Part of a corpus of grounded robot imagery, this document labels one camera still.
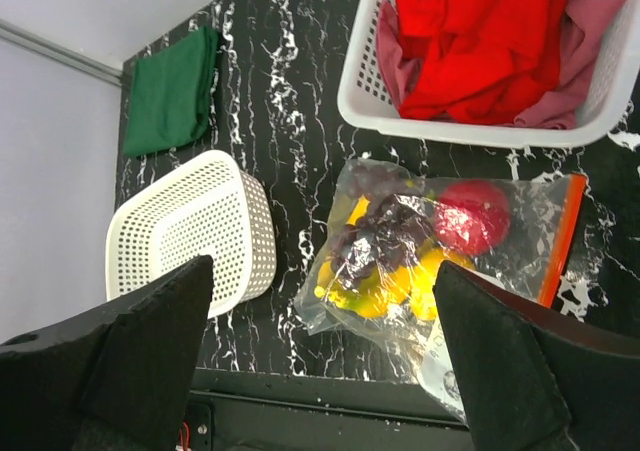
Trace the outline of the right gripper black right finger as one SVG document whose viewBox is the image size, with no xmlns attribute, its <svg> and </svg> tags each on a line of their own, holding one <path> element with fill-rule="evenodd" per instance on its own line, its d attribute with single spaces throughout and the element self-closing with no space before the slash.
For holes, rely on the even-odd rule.
<svg viewBox="0 0 640 451">
<path fill-rule="evenodd" d="M 636 450 L 639 341 L 450 261 L 434 295 L 478 450 Z"/>
</svg>

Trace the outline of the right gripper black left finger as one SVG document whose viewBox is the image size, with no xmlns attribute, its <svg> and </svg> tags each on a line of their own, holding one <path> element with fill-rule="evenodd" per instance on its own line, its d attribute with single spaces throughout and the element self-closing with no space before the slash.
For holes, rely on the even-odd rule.
<svg viewBox="0 0 640 451">
<path fill-rule="evenodd" d="M 172 450 L 212 300 L 198 256 L 1 345 L 4 450 Z"/>
</svg>

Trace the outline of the yellow fake banana bunch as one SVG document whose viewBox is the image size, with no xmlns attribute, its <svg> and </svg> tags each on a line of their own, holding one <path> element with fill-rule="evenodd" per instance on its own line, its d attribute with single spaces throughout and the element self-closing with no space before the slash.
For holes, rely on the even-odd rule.
<svg viewBox="0 0 640 451">
<path fill-rule="evenodd" d="M 393 272 L 379 271 L 375 266 L 370 277 L 354 289 L 347 289 L 326 261 L 320 268 L 314 295 L 319 299 L 328 300 L 339 309 L 352 311 L 369 319 L 383 317 L 392 306 L 409 301 L 416 318 L 421 321 L 433 321 L 438 314 L 433 286 L 439 267 L 446 260 L 475 270 L 468 257 L 451 250 L 432 248 L 413 266 L 400 266 Z"/>
</svg>

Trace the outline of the red fake apple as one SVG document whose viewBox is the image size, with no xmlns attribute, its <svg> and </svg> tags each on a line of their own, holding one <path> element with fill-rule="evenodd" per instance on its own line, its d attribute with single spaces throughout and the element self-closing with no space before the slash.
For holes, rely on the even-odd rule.
<svg viewBox="0 0 640 451">
<path fill-rule="evenodd" d="M 477 256 L 500 245 L 511 225 L 507 195 L 489 181 L 467 180 L 448 186 L 433 218 L 439 241 L 460 253 Z"/>
</svg>

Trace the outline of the purple fake grapes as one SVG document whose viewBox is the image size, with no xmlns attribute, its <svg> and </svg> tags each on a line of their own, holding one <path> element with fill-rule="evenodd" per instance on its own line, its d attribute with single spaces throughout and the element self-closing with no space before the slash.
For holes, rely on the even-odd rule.
<svg viewBox="0 0 640 451">
<path fill-rule="evenodd" d="M 369 207 L 355 225 L 341 225 L 330 242 L 330 267 L 347 289 L 354 289 L 379 271 L 415 265 L 433 244 L 435 194 L 425 181 L 406 169 L 373 160 L 347 162 L 339 177 L 340 191 Z"/>
</svg>

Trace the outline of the clear zip top bag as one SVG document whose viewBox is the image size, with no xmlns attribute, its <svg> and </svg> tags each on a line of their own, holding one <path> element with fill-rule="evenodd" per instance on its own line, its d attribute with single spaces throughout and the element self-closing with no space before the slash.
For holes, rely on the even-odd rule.
<svg viewBox="0 0 640 451">
<path fill-rule="evenodd" d="M 310 334 L 345 329 L 401 359 L 428 395 L 463 418 L 433 293 L 440 266 L 452 262 L 550 306 L 586 184 L 580 174 L 428 178 L 352 159 L 295 309 Z"/>
</svg>

